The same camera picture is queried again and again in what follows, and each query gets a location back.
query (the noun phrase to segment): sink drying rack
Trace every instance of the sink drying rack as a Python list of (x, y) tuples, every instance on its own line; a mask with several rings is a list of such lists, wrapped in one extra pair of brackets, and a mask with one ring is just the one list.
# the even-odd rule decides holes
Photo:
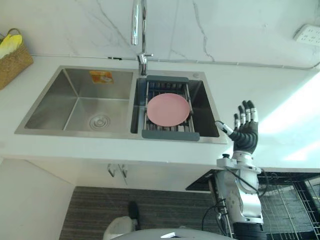
[[(193, 108), (188, 88), (187, 77), (156, 76), (146, 77), (145, 111), (142, 136), (147, 139), (188, 140), (198, 141), (200, 134), (195, 132)], [(148, 102), (159, 94), (173, 93), (185, 98), (189, 104), (188, 118), (179, 125), (164, 127), (150, 121), (147, 116)]]

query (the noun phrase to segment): drain strainer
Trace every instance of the drain strainer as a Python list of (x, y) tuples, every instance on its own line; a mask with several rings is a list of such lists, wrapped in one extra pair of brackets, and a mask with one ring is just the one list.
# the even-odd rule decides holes
[(106, 115), (97, 115), (91, 118), (90, 120), (90, 128), (93, 130), (100, 130), (104, 129), (109, 126), (110, 124), (110, 118)]

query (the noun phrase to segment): yellow cloth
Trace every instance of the yellow cloth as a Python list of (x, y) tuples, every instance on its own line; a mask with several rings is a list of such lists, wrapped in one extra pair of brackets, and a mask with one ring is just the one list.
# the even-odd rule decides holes
[(14, 52), (22, 43), (22, 36), (8, 34), (0, 44), (0, 59)]

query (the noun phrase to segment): gray rack handle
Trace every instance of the gray rack handle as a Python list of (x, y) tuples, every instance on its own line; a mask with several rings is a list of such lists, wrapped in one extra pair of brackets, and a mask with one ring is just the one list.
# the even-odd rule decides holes
[(146, 76), (146, 80), (149, 82), (187, 83), (189, 78), (183, 76), (148, 75)]
[(200, 139), (200, 134), (198, 132), (142, 130), (141, 135), (145, 139), (195, 141), (195, 142), (199, 141)]

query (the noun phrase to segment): robotic finger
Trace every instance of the robotic finger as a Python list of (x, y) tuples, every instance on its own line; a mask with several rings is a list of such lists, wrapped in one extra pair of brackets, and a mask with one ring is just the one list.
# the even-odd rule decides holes
[(251, 119), (251, 109), (246, 101), (242, 101), (242, 104), (243, 104), (244, 110), (245, 110), (246, 123), (248, 123)]
[(230, 136), (234, 132), (234, 130), (231, 127), (229, 127), (227, 124), (225, 124), (222, 121), (215, 121), (215, 125), (228, 136)]
[(242, 106), (238, 106), (240, 112), (240, 127), (246, 123), (246, 114)]
[(235, 113), (234, 115), (234, 130), (238, 130), (240, 128), (240, 120), (238, 114)]
[(254, 104), (252, 101), (247, 102), (248, 107), (250, 108), (251, 111), (251, 121), (254, 121), (255, 123), (258, 122), (258, 112), (257, 109), (255, 108)]

